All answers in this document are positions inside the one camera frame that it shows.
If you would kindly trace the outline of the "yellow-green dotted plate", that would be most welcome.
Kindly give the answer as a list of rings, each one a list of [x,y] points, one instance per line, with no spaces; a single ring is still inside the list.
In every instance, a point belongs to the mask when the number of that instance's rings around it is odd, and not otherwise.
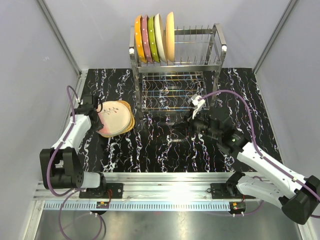
[[[149,41],[149,47],[150,47],[152,59],[154,62],[159,63],[161,59],[158,54],[155,27],[154,27],[154,18],[155,18],[154,15],[148,18],[148,22],[147,22],[148,41]]]

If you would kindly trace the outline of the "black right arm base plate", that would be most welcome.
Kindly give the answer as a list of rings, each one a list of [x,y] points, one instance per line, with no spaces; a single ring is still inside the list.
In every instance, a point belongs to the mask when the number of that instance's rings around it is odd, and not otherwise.
[[[241,199],[243,195],[235,185],[229,183],[211,183],[206,190],[212,199]]]

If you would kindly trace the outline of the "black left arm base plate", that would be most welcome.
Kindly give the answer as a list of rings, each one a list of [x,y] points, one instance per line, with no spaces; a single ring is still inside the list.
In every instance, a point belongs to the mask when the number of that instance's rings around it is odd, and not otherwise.
[[[80,199],[122,199],[123,183],[103,182],[98,188],[88,188],[79,193]]]

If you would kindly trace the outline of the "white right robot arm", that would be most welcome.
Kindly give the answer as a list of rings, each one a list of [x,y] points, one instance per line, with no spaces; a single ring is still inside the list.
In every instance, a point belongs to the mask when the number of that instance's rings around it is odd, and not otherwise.
[[[187,114],[173,128],[184,136],[195,133],[215,140],[221,152],[250,166],[268,180],[263,182],[236,172],[226,182],[229,197],[237,199],[247,195],[261,199],[280,208],[299,225],[313,217],[320,204],[319,178],[305,177],[272,158],[237,130],[229,117],[219,120],[209,115]]]

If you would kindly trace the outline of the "orange dotted plate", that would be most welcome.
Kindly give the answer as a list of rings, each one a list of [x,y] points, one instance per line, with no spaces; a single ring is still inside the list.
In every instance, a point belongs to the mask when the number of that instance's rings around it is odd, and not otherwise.
[[[134,21],[134,36],[139,60],[143,63],[147,63],[142,40],[141,21],[142,16],[138,15]]]

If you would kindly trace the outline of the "cream plate with drawing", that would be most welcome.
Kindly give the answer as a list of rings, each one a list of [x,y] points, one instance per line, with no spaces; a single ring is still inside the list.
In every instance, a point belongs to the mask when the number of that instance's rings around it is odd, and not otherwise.
[[[154,33],[158,55],[160,60],[167,62],[167,46],[166,46],[166,35],[163,27],[161,15],[158,13],[154,17]]]

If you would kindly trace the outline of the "tan plate with bear drawing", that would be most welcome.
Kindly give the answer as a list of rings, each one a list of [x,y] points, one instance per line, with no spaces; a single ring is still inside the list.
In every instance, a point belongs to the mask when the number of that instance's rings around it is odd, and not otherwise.
[[[166,17],[165,33],[166,33],[167,59],[170,62],[174,62],[175,61],[175,21],[174,21],[173,12],[170,12]]]

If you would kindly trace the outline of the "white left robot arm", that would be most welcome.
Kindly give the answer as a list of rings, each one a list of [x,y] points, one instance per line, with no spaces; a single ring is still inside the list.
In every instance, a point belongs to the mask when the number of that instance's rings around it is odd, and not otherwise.
[[[86,95],[71,113],[69,124],[59,140],[39,154],[43,185],[47,190],[90,189],[97,199],[107,195],[108,187],[102,183],[102,174],[87,172],[81,167],[79,146],[89,130],[103,128],[98,113],[102,101],[94,95]]]

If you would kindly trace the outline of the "pink and cream plate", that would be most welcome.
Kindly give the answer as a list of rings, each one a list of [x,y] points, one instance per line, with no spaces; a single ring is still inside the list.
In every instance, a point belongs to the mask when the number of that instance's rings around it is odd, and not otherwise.
[[[97,132],[105,136],[115,136],[123,133],[131,123],[129,105],[124,101],[105,101],[97,109],[103,128]]]

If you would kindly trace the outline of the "pink dotted plate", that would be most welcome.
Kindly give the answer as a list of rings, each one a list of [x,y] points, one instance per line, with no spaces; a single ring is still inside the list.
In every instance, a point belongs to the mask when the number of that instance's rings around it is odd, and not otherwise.
[[[148,63],[153,63],[153,57],[149,45],[149,36],[148,36],[148,15],[142,17],[141,19],[141,36],[142,36],[142,45],[144,50],[145,59]]]

